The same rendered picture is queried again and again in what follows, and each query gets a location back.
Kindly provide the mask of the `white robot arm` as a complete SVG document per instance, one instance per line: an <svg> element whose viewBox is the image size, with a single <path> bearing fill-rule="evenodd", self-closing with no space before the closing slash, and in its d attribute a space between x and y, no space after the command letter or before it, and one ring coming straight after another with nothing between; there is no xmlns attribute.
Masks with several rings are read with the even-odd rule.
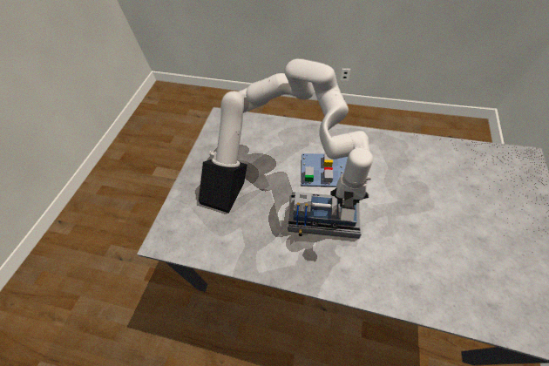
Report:
<svg viewBox="0 0 549 366"><path fill-rule="evenodd" d="M326 64L305 59L291 60L285 67L285 73L252 83L240 91L243 94L237 91L225 94L220 107L217 152L209 152L209 155L213 156L212 162L225 167L240 165L237 158L241 140L242 111L253 110L260 107L260 104L265 104L267 100L281 95L309 99L313 96L314 90L325 116L320 126L320 140L324 152L330 159L348 157L343 182L351 188L362 187L367 180L371 180L368 173L373 156L369 151L369 138L363 131L333 137L329 135L329 129L347 116L349 108L337 85L334 70Z"/></svg>

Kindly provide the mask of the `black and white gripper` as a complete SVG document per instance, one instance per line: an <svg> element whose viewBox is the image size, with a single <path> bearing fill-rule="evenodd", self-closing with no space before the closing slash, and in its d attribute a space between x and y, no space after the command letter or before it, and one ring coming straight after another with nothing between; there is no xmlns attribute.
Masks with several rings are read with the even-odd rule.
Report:
<svg viewBox="0 0 549 366"><path fill-rule="evenodd" d="M348 187L344 184L342 177L343 177L343 174L341 175L341 177L339 178L339 180L337 182L337 185L336 185L337 190L334 189L333 191L330 192L330 195L335 196L336 198L338 197L337 199L339 199L338 204L340 204L340 207L342 206L342 203L343 203L344 191L354 193L354 195L353 195L353 206L356 205L356 203L359 200L369 198L369 195L366 192L367 181L366 181L366 183L364 183L364 185L362 187L351 188L351 187Z"/></svg>

